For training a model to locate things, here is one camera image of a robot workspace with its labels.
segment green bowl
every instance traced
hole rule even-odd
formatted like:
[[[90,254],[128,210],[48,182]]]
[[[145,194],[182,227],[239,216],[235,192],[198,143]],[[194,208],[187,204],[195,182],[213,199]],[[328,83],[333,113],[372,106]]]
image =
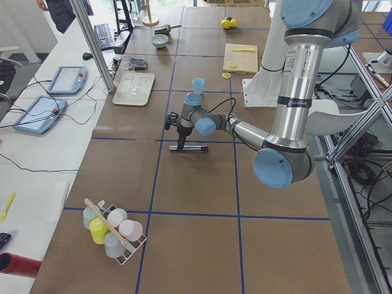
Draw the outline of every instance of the green bowl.
[[[169,37],[163,34],[157,34],[151,37],[151,43],[153,43],[153,45],[157,48],[166,47],[168,42]]]

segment yellow knife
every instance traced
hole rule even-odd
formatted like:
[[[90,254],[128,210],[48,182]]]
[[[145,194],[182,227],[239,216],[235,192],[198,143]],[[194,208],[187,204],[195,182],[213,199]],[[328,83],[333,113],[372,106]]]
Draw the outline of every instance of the yellow knife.
[[[12,202],[13,202],[15,196],[16,196],[16,193],[15,193],[15,192],[12,192],[11,195],[10,195],[10,197],[8,198],[8,201],[7,201],[7,203],[6,203],[6,207],[4,207],[4,210],[2,211],[2,213],[1,213],[1,215],[0,215],[0,222],[2,222],[4,219],[6,219],[8,209],[10,208],[10,206],[11,206],[11,204],[12,204]]]
[[[241,52],[241,51],[249,51],[249,52],[254,52],[255,50],[253,48],[232,48],[233,51]]]

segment computer mouse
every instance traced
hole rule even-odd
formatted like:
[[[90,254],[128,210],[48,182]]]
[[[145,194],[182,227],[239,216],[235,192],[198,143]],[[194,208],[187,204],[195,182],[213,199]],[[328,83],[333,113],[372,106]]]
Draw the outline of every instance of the computer mouse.
[[[92,58],[91,52],[84,52],[82,56],[83,60],[89,60]]]

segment keyboard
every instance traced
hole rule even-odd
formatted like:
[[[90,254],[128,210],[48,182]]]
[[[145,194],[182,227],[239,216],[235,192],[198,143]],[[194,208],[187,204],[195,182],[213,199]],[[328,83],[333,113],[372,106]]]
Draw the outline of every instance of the keyboard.
[[[114,32],[108,23],[95,24],[94,33],[102,51],[112,49],[115,38]]]

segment clear glass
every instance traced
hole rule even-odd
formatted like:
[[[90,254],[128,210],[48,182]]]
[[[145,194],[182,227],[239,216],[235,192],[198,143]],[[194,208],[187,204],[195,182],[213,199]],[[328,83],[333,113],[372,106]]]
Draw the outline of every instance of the clear glass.
[[[131,62],[124,62],[121,64],[121,73],[122,77],[126,80],[129,80],[130,82],[133,82],[134,78],[136,77],[135,67]],[[139,93],[139,89],[132,85],[128,92],[132,95],[136,95]]]

